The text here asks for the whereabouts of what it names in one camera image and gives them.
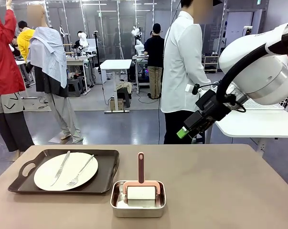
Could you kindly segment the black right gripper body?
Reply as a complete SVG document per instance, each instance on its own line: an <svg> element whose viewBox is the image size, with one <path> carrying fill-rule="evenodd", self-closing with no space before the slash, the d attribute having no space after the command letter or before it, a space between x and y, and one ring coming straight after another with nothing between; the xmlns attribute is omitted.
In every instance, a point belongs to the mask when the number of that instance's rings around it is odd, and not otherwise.
<svg viewBox="0 0 288 229"><path fill-rule="evenodd" d="M226 115L231 112L231 109L226 106L224 103L219 102L216 98L216 95L212 100L204 106L204 111L201 111L201 114L204 118L204 121L221 121Z"/></svg>

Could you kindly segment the dark brown serving tray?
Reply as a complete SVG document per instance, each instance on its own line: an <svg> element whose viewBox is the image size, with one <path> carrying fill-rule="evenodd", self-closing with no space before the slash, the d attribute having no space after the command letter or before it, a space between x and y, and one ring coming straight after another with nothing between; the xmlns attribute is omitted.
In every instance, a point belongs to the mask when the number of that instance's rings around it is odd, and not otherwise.
<svg viewBox="0 0 288 229"><path fill-rule="evenodd" d="M67 191L45 191L34 183L34 173L47 160L67 153L83 152L95 155L99 163L97 174L87 183ZM18 177L10 184L8 191L20 194L67 194L101 195L110 190L119 165L119 152L104 149L45 149L37 157L26 162L19 170Z"/></svg>

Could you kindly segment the person's right forearm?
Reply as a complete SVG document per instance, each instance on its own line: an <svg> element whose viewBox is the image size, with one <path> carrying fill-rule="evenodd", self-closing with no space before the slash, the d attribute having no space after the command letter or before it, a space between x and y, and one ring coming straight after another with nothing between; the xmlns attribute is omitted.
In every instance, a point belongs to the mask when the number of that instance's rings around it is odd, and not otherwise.
<svg viewBox="0 0 288 229"><path fill-rule="evenodd" d="M212 83L207 78L202 66L201 68L188 69L186 72L187 77L189 79L188 81L189 84L191 85L198 84L203 90L209 90L209 89L212 90Z"/></svg>

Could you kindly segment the white table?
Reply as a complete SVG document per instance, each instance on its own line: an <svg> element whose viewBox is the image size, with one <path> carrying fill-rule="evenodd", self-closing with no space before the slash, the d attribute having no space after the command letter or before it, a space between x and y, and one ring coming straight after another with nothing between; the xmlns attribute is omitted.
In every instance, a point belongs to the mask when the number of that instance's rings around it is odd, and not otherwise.
<svg viewBox="0 0 288 229"><path fill-rule="evenodd" d="M263 155L271 138L288 138L288 112L279 104L259 105L252 100L245 104L246 112L231 111L215 124L231 138L256 138L257 152Z"/></svg>

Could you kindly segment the low white shelf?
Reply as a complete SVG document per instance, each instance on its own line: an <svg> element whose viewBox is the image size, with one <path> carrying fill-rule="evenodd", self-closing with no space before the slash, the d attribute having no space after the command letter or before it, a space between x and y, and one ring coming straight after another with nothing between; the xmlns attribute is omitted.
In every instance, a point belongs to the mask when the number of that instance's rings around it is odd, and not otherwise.
<svg viewBox="0 0 288 229"><path fill-rule="evenodd" d="M203 55L202 65L205 73L217 73L219 65L219 56L216 54Z"/></svg>

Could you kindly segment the person in white shirt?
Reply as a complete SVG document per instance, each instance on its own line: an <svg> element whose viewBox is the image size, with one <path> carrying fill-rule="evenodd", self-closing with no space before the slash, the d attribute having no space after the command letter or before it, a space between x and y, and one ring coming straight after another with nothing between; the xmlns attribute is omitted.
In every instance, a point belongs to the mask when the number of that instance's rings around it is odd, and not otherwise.
<svg viewBox="0 0 288 229"><path fill-rule="evenodd" d="M186 71L203 67L200 23L208 20L219 4L221 0L181 0L180 13L166 33L160 107L165 115L165 144L192 142L189 136L177 136L183 122L198 110L195 103L199 95L185 91L189 84Z"/></svg>

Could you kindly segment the grey workbench with electronics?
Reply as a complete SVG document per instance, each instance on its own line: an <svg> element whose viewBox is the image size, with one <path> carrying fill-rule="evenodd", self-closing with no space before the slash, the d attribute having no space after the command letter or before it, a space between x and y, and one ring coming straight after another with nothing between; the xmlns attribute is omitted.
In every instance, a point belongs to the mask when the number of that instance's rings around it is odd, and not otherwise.
<svg viewBox="0 0 288 229"><path fill-rule="evenodd" d="M141 86L149 86L148 56L133 55L132 61L135 66L136 93L139 94Z"/></svg>

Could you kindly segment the dark stool with beige cloth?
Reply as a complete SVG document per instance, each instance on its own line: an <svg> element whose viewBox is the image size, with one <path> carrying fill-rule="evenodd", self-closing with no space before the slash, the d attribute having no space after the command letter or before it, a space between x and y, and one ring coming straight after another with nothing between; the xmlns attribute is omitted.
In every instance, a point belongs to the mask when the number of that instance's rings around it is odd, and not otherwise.
<svg viewBox="0 0 288 229"><path fill-rule="evenodd" d="M117 98L122 99L126 108L130 108L132 99L132 83L119 81L116 83Z"/></svg>

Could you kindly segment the person in black cap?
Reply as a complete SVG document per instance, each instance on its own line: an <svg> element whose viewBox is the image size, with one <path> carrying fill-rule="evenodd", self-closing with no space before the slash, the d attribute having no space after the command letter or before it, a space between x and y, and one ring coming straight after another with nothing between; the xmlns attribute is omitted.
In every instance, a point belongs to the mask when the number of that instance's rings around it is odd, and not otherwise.
<svg viewBox="0 0 288 229"><path fill-rule="evenodd" d="M155 23L152 28L152 37L144 45L144 54L148 55L148 72L150 93L152 100L159 99L161 93L161 76L163 70L164 38L160 36L161 25Z"/></svg>

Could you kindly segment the cardboard box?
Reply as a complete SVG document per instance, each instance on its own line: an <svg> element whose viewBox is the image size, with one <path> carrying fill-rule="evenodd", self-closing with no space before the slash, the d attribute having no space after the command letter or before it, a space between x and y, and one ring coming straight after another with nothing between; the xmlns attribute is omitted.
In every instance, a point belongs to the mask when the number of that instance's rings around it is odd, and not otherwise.
<svg viewBox="0 0 288 229"><path fill-rule="evenodd" d="M111 98L110 101L109 101L109 105L110 105L110 110L111 111L115 111L116 110L116 105L117 105L117 109L119 111L124 110L124 101L121 98L118 98L116 103L115 103L115 99Z"/></svg>

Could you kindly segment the pink lint roller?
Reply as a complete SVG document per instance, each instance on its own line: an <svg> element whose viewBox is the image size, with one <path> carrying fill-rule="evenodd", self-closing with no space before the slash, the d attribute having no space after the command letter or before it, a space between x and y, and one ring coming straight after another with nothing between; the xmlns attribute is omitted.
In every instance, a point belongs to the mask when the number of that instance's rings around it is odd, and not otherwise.
<svg viewBox="0 0 288 229"><path fill-rule="evenodd" d="M139 152L138 162L138 179L128 180L123 184L123 194L128 200L155 200L160 194L160 184L156 180L146 180L144 171L144 153Z"/></svg>

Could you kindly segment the white standing desk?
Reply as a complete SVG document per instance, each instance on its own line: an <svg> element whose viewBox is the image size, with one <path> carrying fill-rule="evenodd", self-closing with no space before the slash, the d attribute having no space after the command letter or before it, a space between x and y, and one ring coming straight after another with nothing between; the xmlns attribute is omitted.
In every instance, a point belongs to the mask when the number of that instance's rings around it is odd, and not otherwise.
<svg viewBox="0 0 288 229"><path fill-rule="evenodd" d="M110 71L113 74L113 91L114 91L114 99L115 103L117 102L117 89L116 89L116 73L118 73L119 76L121 76L121 71L122 70L128 70L131 66L131 59L127 60L105 60L101 65L100 68L101 70L104 71ZM111 111L111 110L105 110L105 114L111 114L111 113L129 113L129 110L121 110L119 111L117 109L116 105L116 110Z"/></svg>

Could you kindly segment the steel rectangular container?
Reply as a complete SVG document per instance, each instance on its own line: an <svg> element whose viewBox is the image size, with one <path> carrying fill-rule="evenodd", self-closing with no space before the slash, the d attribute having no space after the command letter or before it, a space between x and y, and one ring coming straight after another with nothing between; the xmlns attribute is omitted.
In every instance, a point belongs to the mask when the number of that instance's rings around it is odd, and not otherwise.
<svg viewBox="0 0 288 229"><path fill-rule="evenodd" d="M123 194L125 180L114 183L110 198L110 205L117 218L160 218L166 208L166 192L164 184L160 184L160 194L156 195L155 203L149 207L129 206L126 194Z"/></svg>

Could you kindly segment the grey plastic stool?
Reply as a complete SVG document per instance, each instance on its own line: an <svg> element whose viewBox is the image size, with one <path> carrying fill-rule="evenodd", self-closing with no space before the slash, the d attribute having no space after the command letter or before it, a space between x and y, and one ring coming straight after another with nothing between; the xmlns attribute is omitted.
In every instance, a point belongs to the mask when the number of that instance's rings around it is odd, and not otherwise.
<svg viewBox="0 0 288 229"><path fill-rule="evenodd" d="M85 92L83 76L78 76L76 79L67 79L67 90L69 97L80 97Z"/></svg>

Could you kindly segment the white frame workbench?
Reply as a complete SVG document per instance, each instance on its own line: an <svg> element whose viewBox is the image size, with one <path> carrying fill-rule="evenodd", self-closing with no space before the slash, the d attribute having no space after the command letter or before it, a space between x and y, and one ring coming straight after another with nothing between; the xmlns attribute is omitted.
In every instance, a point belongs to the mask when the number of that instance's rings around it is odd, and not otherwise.
<svg viewBox="0 0 288 229"><path fill-rule="evenodd" d="M88 94L91 91L91 88L95 85L94 57L96 57L96 54L66 57L68 67L74 67L75 69L76 67L79 69L82 67L83 69L83 81L81 82L81 84L85 86L83 95Z"/></svg>

